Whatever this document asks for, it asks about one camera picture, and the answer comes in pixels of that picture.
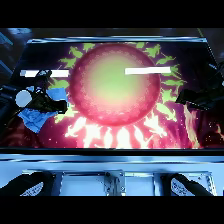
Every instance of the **glowing circle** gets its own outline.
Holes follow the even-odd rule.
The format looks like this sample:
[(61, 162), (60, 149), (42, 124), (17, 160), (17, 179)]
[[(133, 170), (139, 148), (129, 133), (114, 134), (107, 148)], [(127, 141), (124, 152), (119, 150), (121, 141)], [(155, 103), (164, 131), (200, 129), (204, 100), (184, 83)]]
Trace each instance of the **glowing circle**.
[(71, 72), (70, 93), (77, 109), (106, 126), (134, 123), (154, 107), (159, 74), (125, 75), (125, 68), (154, 66), (142, 51), (126, 44), (104, 44), (86, 53)]

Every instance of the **display screen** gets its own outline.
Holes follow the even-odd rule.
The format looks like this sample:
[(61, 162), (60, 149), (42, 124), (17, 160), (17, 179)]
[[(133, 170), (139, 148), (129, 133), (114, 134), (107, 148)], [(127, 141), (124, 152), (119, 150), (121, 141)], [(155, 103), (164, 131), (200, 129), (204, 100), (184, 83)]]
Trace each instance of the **display screen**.
[[(197, 66), (206, 60), (214, 63), (205, 43), (30, 44), (17, 69), (68, 69), (68, 77), (50, 78), (48, 89), (65, 88), (69, 107), (49, 118), (38, 134), (16, 117), (1, 146), (150, 150), (223, 145), (218, 120), (175, 103), (182, 89), (205, 87), (207, 77)], [(125, 73), (151, 67), (170, 72)], [(29, 86), (31, 79), (17, 74), (14, 83)]]

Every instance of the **white round object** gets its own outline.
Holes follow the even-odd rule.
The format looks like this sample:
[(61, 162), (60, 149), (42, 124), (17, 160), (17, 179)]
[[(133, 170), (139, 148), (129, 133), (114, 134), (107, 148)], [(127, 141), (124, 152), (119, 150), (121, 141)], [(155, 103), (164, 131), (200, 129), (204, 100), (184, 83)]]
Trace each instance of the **white round object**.
[(31, 94), (27, 90), (21, 90), (16, 95), (16, 104), (25, 107), (32, 100)]

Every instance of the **metal bracket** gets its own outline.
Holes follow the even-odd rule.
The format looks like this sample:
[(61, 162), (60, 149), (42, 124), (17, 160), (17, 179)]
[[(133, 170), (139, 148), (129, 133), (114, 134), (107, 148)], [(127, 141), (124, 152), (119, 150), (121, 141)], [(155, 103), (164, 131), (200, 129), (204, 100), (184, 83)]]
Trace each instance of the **metal bracket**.
[(107, 196), (124, 196), (125, 173), (123, 170), (108, 171), (105, 173), (104, 186)]

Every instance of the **blue cloth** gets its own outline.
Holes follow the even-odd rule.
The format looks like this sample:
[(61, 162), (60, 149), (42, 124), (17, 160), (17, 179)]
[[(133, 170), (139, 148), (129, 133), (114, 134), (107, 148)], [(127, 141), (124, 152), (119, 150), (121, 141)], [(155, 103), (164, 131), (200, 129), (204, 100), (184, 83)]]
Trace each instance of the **blue cloth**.
[[(34, 87), (31, 86), (27, 89), (33, 91)], [(64, 88), (50, 89), (46, 92), (52, 100), (66, 100), (68, 102), (66, 91)], [(35, 133), (39, 133), (46, 120), (56, 114), (58, 114), (58, 112), (41, 113), (38, 110), (25, 108), (18, 114), (18, 116), (23, 119), (24, 125), (27, 128)]]

